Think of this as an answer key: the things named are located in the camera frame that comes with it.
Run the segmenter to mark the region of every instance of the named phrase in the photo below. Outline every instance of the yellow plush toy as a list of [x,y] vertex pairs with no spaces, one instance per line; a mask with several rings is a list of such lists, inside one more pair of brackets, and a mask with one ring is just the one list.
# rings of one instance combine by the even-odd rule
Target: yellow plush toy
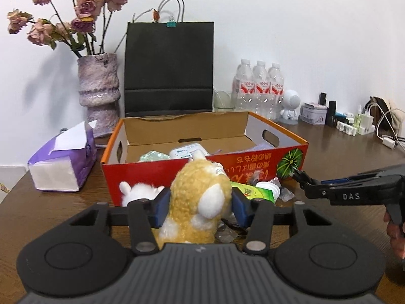
[[213,243],[221,216],[231,209],[232,187],[222,166],[196,151],[170,190],[165,222],[153,230],[159,247],[165,242]]

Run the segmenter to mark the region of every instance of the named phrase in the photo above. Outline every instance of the astronaut figurine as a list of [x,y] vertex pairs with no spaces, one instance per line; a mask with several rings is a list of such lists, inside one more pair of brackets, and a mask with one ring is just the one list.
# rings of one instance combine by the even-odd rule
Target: astronaut figurine
[[295,110],[301,104],[301,99],[295,90],[284,91],[283,98],[281,99],[281,115],[279,121],[285,124],[297,124],[298,113]]

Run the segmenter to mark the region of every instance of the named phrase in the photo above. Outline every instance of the charging cable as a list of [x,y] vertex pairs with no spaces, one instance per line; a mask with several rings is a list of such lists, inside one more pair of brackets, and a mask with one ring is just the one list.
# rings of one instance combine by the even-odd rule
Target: charging cable
[[393,133],[394,136],[395,136],[395,141],[396,141],[396,143],[398,143],[398,145],[401,146],[401,148],[405,151],[405,147],[401,144],[401,141],[399,140],[398,136],[396,135],[396,132],[395,132],[394,128],[393,128],[392,125],[391,125],[391,122],[390,122],[390,121],[388,120],[388,118],[387,118],[387,114],[388,114],[388,113],[391,113],[391,112],[393,112],[393,111],[395,111],[395,110],[399,110],[399,111],[401,111],[402,113],[405,113],[405,112],[404,112],[403,110],[399,109],[399,108],[394,108],[393,110],[388,110],[387,112],[384,112],[383,109],[381,108],[381,106],[378,105],[377,103],[370,104],[370,106],[367,108],[367,111],[369,112],[370,109],[371,109],[372,107],[374,107],[374,106],[378,107],[378,108],[380,109],[381,113],[382,113],[382,117],[381,117],[381,119],[378,121],[377,126],[376,126],[377,137],[383,141],[383,144],[384,144],[385,146],[388,146],[388,147],[390,147],[390,146],[389,146],[390,143],[389,143],[389,141],[387,141],[387,140],[384,141],[384,138],[390,138],[390,139],[394,140],[391,136],[388,136],[388,135],[380,136],[380,135],[378,134],[378,128],[379,128],[379,126],[380,126],[382,120],[385,118],[385,119],[387,120],[388,124],[390,125],[390,128],[391,128],[391,130],[392,130],[392,133]]

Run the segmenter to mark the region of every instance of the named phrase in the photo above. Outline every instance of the finger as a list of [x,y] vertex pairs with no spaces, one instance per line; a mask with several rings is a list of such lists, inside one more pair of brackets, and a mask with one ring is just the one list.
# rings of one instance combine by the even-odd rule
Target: finger
[[384,222],[389,222],[391,220],[391,216],[388,212],[385,212],[384,215]]
[[392,249],[397,251],[405,251],[405,239],[391,239]]
[[387,234],[393,238],[393,239],[399,239],[400,238],[400,230],[399,226],[395,224],[388,224],[387,225]]
[[398,251],[394,250],[395,256],[399,257],[400,259],[405,259],[405,251]]

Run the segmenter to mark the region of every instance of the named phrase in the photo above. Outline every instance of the purple textured vase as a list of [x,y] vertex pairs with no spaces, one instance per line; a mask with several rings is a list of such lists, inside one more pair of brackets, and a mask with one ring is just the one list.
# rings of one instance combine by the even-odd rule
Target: purple textured vase
[[77,60],[80,105],[87,107],[87,121],[97,120],[94,137],[111,134],[118,122],[119,81],[117,55],[96,54]]

